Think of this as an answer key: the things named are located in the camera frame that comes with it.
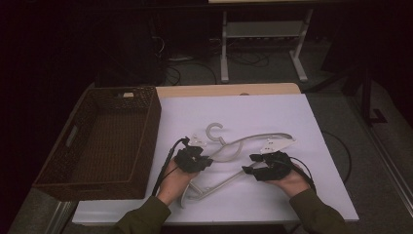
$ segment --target brown basket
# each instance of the brown basket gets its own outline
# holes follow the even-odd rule
[[[33,187],[60,201],[144,198],[160,118],[155,87],[87,90]]]

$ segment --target person's left hand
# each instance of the person's left hand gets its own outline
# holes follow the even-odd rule
[[[197,175],[198,173],[184,173],[178,168],[174,158],[172,158],[165,171],[165,178],[161,183],[157,198],[169,206],[174,200],[182,195],[188,186],[188,183]]]

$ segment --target sleeve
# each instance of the sleeve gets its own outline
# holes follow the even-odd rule
[[[139,209],[126,213],[111,229],[110,234],[156,234],[170,215],[167,205],[156,197],[149,199]]]
[[[336,210],[323,203],[313,189],[297,194],[290,199],[289,203],[300,218],[304,229],[310,233],[351,233],[344,218]]]

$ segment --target hand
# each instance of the hand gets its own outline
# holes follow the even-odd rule
[[[161,183],[157,198],[169,206],[174,200],[182,195],[188,186],[188,183],[197,175],[198,173],[184,173],[178,168],[174,158],[172,158],[165,170],[165,178]]]
[[[291,170],[291,172],[286,177],[280,180],[268,180],[266,182],[274,184],[281,188],[289,198],[292,198],[300,192],[303,192],[310,188],[310,185],[306,182],[306,180],[294,170]]]

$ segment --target gray floor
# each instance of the gray floor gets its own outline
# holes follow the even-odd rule
[[[249,49],[242,53],[236,49],[230,51],[231,58],[236,59],[229,60],[231,84],[294,82],[301,89],[307,89],[332,75],[319,70],[328,51],[328,42],[306,42],[300,58],[309,77],[307,83],[300,83],[296,77],[287,53],[291,49],[290,42],[236,42],[233,46],[238,44]],[[262,59],[255,63],[255,66],[240,64],[240,61],[252,62],[258,58]],[[219,55],[208,60],[188,60],[173,66],[169,69],[170,82],[167,81],[165,85],[176,81],[178,73],[175,69],[180,73],[180,85],[212,85],[215,79],[220,83]],[[343,82],[339,81],[307,97],[319,127],[329,133],[324,134],[324,139],[342,177],[349,169],[349,158],[344,146],[330,134],[339,137],[351,152],[352,173],[346,187],[356,207],[359,221],[350,222],[349,226],[354,233],[413,233],[412,215],[400,199],[387,171],[387,165],[369,132],[377,135],[385,149],[391,152],[394,165],[407,184],[413,184],[413,131],[394,108],[386,91],[375,83],[372,107],[380,109],[389,123],[374,124],[372,128],[366,128],[358,116],[359,96],[348,98],[341,95]],[[55,199],[33,189],[9,233],[45,233],[56,204]],[[63,233],[104,233],[107,229],[108,227],[84,227],[69,221]],[[295,233],[305,232],[299,228]]]

